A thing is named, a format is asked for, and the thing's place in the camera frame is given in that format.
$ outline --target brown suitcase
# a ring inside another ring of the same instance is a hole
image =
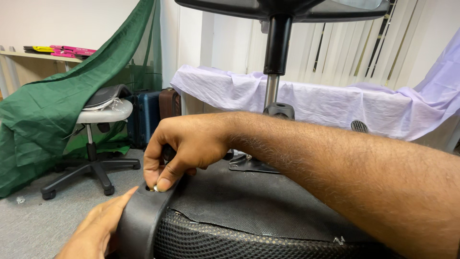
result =
[[[160,119],[181,115],[180,95],[174,88],[163,89],[158,99],[160,103]]]

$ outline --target grey carpet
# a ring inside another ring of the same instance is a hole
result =
[[[142,150],[130,149],[125,157],[138,158],[143,165],[143,155]],[[59,175],[46,175],[0,200],[0,259],[52,259],[94,206],[143,180],[142,168],[110,171],[115,194],[105,196],[97,178],[82,176],[58,190],[53,200],[43,200],[40,188]],[[23,196],[25,202],[18,204],[18,196]]]

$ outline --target blue suitcase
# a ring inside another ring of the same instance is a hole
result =
[[[125,98],[132,103],[132,113],[126,124],[132,148],[147,147],[150,137],[160,123],[159,95],[160,92],[153,90],[138,90]]]

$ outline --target black chair base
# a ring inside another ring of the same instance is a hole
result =
[[[42,198],[45,200],[54,199],[54,197],[56,197],[57,188],[70,184],[75,178],[85,173],[95,174],[101,182],[104,194],[112,195],[115,192],[115,187],[110,182],[106,170],[128,165],[132,166],[135,170],[141,168],[139,159],[113,158],[97,159],[96,161],[79,159],[65,160],[56,165],[56,171],[63,171],[67,168],[67,172],[41,188],[40,192],[42,194]]]

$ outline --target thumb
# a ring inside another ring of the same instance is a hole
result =
[[[156,188],[159,192],[166,192],[171,186],[184,174],[185,170],[189,169],[183,160],[180,159],[179,154],[171,160],[163,172],[161,172],[156,182]]]

